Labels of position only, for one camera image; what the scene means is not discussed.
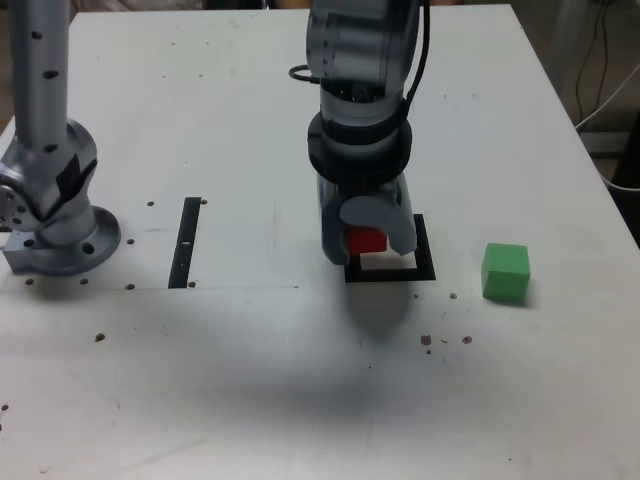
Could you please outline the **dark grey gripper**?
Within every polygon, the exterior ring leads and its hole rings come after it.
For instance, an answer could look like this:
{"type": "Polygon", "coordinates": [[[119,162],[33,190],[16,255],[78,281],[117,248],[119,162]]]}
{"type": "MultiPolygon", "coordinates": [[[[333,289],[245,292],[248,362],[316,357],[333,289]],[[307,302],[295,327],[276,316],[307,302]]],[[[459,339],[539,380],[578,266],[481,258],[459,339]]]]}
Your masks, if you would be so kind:
{"type": "Polygon", "coordinates": [[[332,183],[320,174],[316,177],[319,204],[323,206],[322,249],[331,263],[349,263],[350,254],[344,240],[346,224],[383,232],[391,249],[399,255],[416,249],[413,214],[404,207],[410,203],[410,197],[403,173],[386,183],[355,186],[332,183]]]}

